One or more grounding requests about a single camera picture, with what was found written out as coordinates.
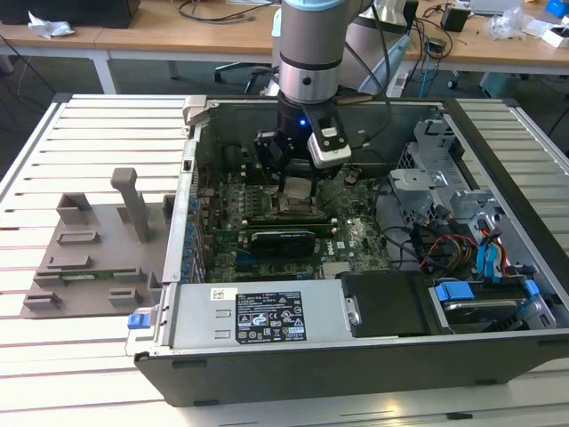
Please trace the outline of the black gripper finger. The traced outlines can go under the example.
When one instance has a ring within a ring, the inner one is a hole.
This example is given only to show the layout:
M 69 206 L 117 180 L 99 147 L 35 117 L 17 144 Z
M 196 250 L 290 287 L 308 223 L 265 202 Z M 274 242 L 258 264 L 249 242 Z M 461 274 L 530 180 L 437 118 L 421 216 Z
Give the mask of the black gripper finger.
M 315 166 L 313 162 L 310 163 L 310 169 L 312 172 L 312 182 L 310 187 L 310 197 L 315 197 L 317 193 L 318 183 L 322 180 L 333 180 L 338 172 L 341 170 L 342 165 L 335 165 L 331 167 L 326 167 L 319 169 Z
M 278 185 L 277 191 L 283 193 L 286 168 L 292 160 L 294 146 L 278 130 L 258 131 L 253 140 L 253 146 L 266 183 Z

